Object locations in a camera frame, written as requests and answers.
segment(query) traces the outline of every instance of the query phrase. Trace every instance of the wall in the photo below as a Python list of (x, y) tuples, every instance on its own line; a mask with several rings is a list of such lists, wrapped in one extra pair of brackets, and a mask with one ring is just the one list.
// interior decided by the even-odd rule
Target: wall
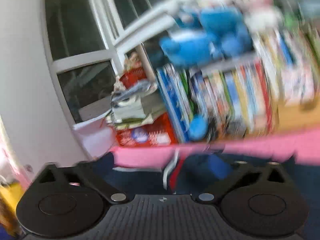
[(44, 0), (0, 0), (0, 115), (19, 164), (86, 159), (60, 107), (43, 41)]

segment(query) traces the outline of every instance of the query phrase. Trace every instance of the red box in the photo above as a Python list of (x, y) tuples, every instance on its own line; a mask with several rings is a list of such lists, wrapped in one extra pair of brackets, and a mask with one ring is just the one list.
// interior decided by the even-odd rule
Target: red box
[(149, 147), (178, 143), (167, 113), (159, 116), (153, 124), (125, 130), (117, 130), (116, 138), (120, 146)]
[(123, 83), (126, 89), (132, 87), (138, 80), (146, 79), (147, 75), (144, 72), (143, 67), (133, 68), (128, 72), (125, 72), (120, 81)]

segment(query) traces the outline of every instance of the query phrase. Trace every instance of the blue round object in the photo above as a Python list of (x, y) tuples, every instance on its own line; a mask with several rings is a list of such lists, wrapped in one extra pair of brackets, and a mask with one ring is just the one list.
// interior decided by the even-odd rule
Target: blue round object
[(208, 121), (200, 115), (196, 115), (189, 126), (189, 138), (193, 141), (202, 140), (208, 131)]

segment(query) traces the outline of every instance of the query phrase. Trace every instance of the black object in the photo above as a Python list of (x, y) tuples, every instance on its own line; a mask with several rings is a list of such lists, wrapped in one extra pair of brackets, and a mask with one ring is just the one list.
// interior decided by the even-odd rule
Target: black object
[(281, 165), (235, 163), (200, 195), (136, 195), (130, 200), (95, 174), (95, 162), (40, 173), (17, 206), (35, 239), (302, 240), (308, 208)]

